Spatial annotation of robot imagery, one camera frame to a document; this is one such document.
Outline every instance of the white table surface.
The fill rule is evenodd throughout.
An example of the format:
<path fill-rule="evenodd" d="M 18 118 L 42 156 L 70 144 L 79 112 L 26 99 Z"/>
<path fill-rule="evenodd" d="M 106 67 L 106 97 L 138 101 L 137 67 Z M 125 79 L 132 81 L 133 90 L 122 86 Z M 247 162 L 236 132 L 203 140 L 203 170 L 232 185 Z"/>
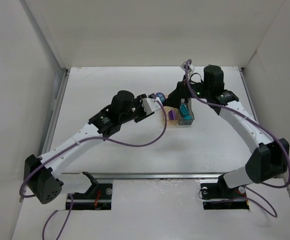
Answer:
<path fill-rule="evenodd" d="M 251 112 L 238 68 L 222 69 L 225 88 L 233 91 Z M 203 67 L 196 67 L 195 71 L 203 76 Z M 158 91 L 169 94 L 183 75 L 178 66 L 71 68 L 52 148 L 110 104 L 119 90 L 131 91 L 135 96 Z M 195 114 L 192 126 L 168 128 L 154 145 L 132 148 L 104 142 L 80 156 L 66 172 L 223 173 L 245 165 L 250 152 L 234 129 L 210 107 L 194 99 L 192 110 Z M 162 129 L 162 113 L 156 112 L 137 124 L 124 124 L 111 138 L 144 144 L 155 139 Z"/>
<path fill-rule="evenodd" d="M 282 179 L 268 183 L 281 185 Z M 254 203 L 250 210 L 203 210 L 197 193 L 199 180 L 115 180 L 112 210 L 75 210 L 61 240 L 290 240 L 290 199 L 286 189 L 261 184 L 250 187 L 275 207 L 272 218 Z M 269 207 L 247 191 L 247 196 Z M 66 195 L 42 205 L 24 200 L 13 240 L 41 240 L 45 221 L 53 210 L 63 210 Z M 46 229 L 54 240 L 66 218 L 58 212 Z"/>

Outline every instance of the red wire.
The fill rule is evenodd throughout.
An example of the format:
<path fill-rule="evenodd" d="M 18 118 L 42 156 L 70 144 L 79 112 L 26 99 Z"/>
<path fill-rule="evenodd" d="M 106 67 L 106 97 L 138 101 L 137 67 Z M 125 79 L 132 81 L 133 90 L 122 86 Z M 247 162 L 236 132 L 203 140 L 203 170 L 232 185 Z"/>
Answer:
<path fill-rule="evenodd" d="M 96 210 L 96 208 L 97 208 L 97 205 L 98 205 L 98 200 L 99 200 L 99 198 L 100 198 L 100 195 L 101 195 L 101 192 L 100 192 L 100 190 L 97 192 L 97 198 L 96 198 L 96 200 L 95 200 L 95 202 L 94 202 L 94 204 L 95 204 L 95 210 Z"/>
<path fill-rule="evenodd" d="M 235 192 L 237 192 L 237 193 L 240 194 L 240 195 L 243 195 L 243 197 L 246 197 L 246 194 L 243 194 L 243 193 L 241 193 L 241 192 L 238 191 L 238 190 L 235 190 Z"/>

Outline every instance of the purple block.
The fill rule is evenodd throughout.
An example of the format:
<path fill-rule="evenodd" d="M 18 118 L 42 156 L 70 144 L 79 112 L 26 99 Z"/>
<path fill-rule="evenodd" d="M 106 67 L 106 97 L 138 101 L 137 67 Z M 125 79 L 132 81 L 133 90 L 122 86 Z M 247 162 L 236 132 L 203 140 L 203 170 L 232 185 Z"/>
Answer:
<path fill-rule="evenodd" d="M 169 120 L 176 120 L 177 119 L 177 115 L 176 115 L 176 112 L 174 110 L 170 110 L 168 112 L 168 115 L 169 115 Z"/>

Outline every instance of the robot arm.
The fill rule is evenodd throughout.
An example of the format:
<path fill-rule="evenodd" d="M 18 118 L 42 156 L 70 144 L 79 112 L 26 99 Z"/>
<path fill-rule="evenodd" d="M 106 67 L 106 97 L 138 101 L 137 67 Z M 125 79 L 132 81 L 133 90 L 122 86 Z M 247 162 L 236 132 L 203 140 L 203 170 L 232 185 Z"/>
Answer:
<path fill-rule="evenodd" d="M 190 65 L 189 77 L 193 70 L 194 67 Z M 235 109 L 250 120 L 255 121 L 239 102 L 238 97 L 233 92 L 224 89 L 223 71 L 219 66 L 209 65 L 205 67 L 204 81 L 190 82 L 190 86 L 197 97 L 206 99 L 208 103 Z M 191 98 L 192 94 L 184 76 L 183 81 L 178 82 L 176 89 L 168 95 L 163 105 L 180 108 L 182 103 L 189 103 Z M 287 162 L 282 155 L 281 148 L 267 133 L 234 112 L 215 106 L 211 106 L 211 108 L 236 130 L 252 153 L 245 166 L 219 176 L 216 186 L 211 187 L 212 191 L 216 192 L 212 196 L 228 198 L 230 196 L 228 192 L 235 191 L 241 185 L 258 184 L 287 171 Z M 288 142 L 285 139 L 279 141 L 288 153 Z"/>
<path fill-rule="evenodd" d="M 24 179 L 41 168 L 29 179 L 28 187 L 42 204 L 51 202 L 61 191 L 85 193 L 90 182 L 96 183 L 90 174 L 85 172 L 72 180 L 69 179 L 71 176 L 63 175 L 61 177 L 65 179 L 59 179 L 61 173 L 88 149 L 118 132 L 122 124 L 132 120 L 137 123 L 154 114 L 161 108 L 159 103 L 159 98 L 145 94 L 134 98 L 131 92 L 119 91 L 110 105 L 90 118 L 82 129 L 63 144 L 39 157 L 31 155 L 26 159 Z"/>

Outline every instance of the white wall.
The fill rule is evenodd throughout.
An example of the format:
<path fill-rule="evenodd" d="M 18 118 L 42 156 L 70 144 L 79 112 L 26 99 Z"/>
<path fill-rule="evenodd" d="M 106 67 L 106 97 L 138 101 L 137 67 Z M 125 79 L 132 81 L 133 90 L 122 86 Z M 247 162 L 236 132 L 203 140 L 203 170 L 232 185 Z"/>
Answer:
<path fill-rule="evenodd" d="M 283 0 L 26 0 L 66 67 L 246 66 Z"/>
<path fill-rule="evenodd" d="M 244 70 L 260 123 L 290 143 L 290 0 Z"/>
<path fill-rule="evenodd" d="M 19 0 L 0 0 L 0 240 L 10 238 L 24 160 L 39 149 L 55 76 Z"/>

